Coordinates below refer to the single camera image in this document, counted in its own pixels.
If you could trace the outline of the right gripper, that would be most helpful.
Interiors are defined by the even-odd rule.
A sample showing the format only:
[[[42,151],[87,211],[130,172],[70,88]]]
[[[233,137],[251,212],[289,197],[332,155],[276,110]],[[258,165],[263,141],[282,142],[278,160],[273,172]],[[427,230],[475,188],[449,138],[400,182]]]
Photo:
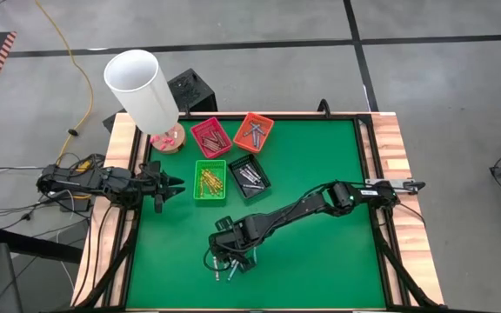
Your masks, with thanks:
[[[210,252],[219,261],[232,261],[232,269],[237,270],[244,261],[244,272],[256,267],[252,255],[247,255],[256,248],[256,243],[248,241],[239,229],[223,230],[209,235]]]

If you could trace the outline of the red plastic basket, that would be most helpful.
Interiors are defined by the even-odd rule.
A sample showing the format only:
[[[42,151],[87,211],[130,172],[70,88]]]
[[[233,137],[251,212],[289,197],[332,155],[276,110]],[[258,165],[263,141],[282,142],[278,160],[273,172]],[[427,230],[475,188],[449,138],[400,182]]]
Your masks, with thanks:
[[[224,140],[228,144],[228,146],[224,147],[224,148],[220,147],[221,150],[219,152],[210,153],[210,151],[207,150],[203,146],[202,137],[207,136],[207,137],[214,138],[214,136],[212,135],[212,132],[216,131],[216,130],[219,130],[222,133]],[[205,158],[212,159],[212,158],[220,157],[223,154],[230,151],[230,149],[232,147],[232,142],[231,142],[228,134],[226,133],[224,127],[222,126],[222,124],[219,122],[219,120],[216,117],[209,118],[209,119],[207,119],[207,120],[205,120],[205,121],[203,121],[195,126],[192,126],[190,128],[190,133],[193,135],[195,141],[197,142],[199,149],[201,150],[201,152],[203,153]]]

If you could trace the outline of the green table mat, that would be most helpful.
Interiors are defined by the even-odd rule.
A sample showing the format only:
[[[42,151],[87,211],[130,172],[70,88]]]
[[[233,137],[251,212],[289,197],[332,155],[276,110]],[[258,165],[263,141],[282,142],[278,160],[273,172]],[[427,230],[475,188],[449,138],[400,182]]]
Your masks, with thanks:
[[[271,181],[245,200],[232,179],[224,200],[193,198],[194,140],[173,155],[152,152],[186,189],[164,204],[142,208],[126,305],[130,309],[342,309],[380,308],[384,292],[366,206],[349,215],[315,214],[277,230],[257,248],[257,266],[215,279],[204,253],[215,222],[278,210],[305,191],[335,180],[363,178],[350,120],[282,120],[274,124],[257,160]]]

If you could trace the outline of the black aluminium table frame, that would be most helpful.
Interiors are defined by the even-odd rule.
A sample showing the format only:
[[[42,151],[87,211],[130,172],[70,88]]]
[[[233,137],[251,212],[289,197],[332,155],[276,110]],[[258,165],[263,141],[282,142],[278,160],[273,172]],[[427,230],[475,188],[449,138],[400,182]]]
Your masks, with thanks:
[[[350,120],[355,127],[363,172],[362,180],[357,183],[363,183],[365,179],[371,177],[398,179],[410,174],[397,119],[392,113],[335,112],[331,113],[330,119],[326,119],[322,113],[317,111],[271,112],[269,118],[275,123],[282,120]],[[152,152],[159,151],[150,145],[149,138],[137,128],[130,115],[117,114],[106,152],[106,164],[135,170],[140,163],[154,160],[150,156]],[[245,156],[245,151],[234,147],[217,160],[225,160],[228,164],[243,156]],[[84,245],[83,258],[72,297],[73,305],[81,306],[87,300],[98,280],[110,267],[121,243],[125,243],[130,252],[117,270],[112,282],[105,289],[103,297],[97,301],[96,307],[100,311],[115,308],[125,309],[132,313],[194,310],[297,310],[310,312],[314,310],[402,309],[414,301],[415,295],[411,289],[413,285],[417,285],[433,302],[440,302],[442,299],[424,225],[418,216],[418,201],[414,196],[402,195],[401,204],[393,212],[378,211],[364,205],[369,212],[371,232],[384,292],[384,305],[380,308],[130,309],[126,302],[136,252],[140,217],[146,199],[131,212],[124,212],[112,207],[109,201],[103,197],[99,197],[95,201],[90,232]]]

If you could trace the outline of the black floor beam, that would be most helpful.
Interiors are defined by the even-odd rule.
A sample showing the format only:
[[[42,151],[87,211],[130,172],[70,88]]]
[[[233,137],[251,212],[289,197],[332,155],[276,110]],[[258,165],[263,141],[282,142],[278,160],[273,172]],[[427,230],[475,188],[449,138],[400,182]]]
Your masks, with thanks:
[[[80,248],[7,230],[0,230],[0,243],[5,243],[10,252],[67,263],[80,263],[83,255],[83,250]]]

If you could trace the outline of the orange plastic basket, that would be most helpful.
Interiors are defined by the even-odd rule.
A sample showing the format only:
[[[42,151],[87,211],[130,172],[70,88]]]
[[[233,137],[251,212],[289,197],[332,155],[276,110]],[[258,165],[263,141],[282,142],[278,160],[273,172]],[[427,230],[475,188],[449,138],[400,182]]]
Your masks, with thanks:
[[[252,133],[250,133],[246,137],[244,136],[244,133],[251,129],[251,125],[253,123],[259,124],[264,131],[264,135],[260,135],[260,145],[258,149],[253,147]],[[274,123],[275,122],[268,117],[263,117],[256,113],[249,112],[242,121],[237,134],[234,136],[233,143],[243,150],[247,150],[252,153],[258,153],[264,147],[265,141],[268,138]]]

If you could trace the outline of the white shade table lamp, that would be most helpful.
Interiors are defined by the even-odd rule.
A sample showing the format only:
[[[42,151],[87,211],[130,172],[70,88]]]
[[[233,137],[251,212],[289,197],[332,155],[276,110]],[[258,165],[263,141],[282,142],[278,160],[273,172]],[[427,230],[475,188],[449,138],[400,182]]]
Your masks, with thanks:
[[[141,132],[160,140],[150,143],[163,154],[173,154],[186,144],[186,131],[178,122],[179,108],[157,58],[146,50],[127,50],[104,68],[104,81]],[[168,138],[175,139],[174,145]],[[162,143],[167,144],[160,150]]]

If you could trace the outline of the black plastic basket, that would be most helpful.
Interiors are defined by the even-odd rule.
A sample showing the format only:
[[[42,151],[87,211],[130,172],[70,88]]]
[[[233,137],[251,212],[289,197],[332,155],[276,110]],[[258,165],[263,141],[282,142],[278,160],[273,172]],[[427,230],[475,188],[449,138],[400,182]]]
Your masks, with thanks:
[[[255,171],[262,177],[262,180],[260,180],[259,183],[255,183],[255,185],[264,186],[264,190],[246,189],[243,187],[243,184],[253,184],[253,183],[250,183],[249,181],[247,181],[239,173],[239,171],[242,168],[247,169],[246,164],[250,164],[255,169]],[[237,190],[239,191],[240,195],[245,200],[249,200],[249,199],[258,197],[259,195],[264,194],[265,191],[267,191],[271,187],[270,179],[267,177],[266,172],[264,171],[264,168],[259,163],[257,158],[252,154],[239,157],[235,161],[228,163],[227,167],[228,167],[228,170],[233,177],[233,181],[236,185]]]

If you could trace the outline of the black power adapter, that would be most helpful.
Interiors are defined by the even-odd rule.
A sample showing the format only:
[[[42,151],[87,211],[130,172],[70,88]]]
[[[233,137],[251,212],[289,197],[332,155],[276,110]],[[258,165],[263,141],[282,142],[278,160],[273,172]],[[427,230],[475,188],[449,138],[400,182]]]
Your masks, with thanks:
[[[62,212],[76,211],[79,213],[88,212],[92,206],[92,201],[90,198],[83,199],[70,199],[70,198],[61,198],[58,200],[59,208]]]

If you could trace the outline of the green plastic basket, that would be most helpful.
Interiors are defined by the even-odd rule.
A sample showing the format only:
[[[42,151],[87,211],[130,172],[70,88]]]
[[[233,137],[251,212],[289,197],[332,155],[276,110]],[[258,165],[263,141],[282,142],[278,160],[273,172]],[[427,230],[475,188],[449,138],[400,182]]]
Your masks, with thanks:
[[[211,169],[216,170],[223,177],[224,194],[222,196],[214,197],[200,197],[200,176],[202,175],[202,170]],[[224,200],[226,197],[226,170],[227,163],[225,160],[197,160],[195,165],[195,181],[194,181],[194,192],[193,198],[198,201],[208,201],[208,200]]]

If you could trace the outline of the black perforated box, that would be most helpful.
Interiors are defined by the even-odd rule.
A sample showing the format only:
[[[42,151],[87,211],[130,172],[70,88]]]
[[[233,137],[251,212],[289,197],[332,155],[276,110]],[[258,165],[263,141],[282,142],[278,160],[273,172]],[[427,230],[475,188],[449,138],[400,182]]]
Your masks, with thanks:
[[[214,90],[192,68],[173,77],[168,85],[180,111],[217,111]]]

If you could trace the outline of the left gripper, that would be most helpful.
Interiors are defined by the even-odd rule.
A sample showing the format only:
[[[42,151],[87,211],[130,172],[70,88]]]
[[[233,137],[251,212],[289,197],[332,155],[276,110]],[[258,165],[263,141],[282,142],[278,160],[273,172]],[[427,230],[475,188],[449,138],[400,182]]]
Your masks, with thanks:
[[[143,180],[140,191],[144,196],[153,196],[159,203],[164,203],[166,200],[185,191],[185,187],[164,187],[166,178],[161,171],[160,161],[141,163],[139,169],[141,170],[140,178]],[[167,184],[169,186],[181,185],[184,184],[184,180],[168,176]]]

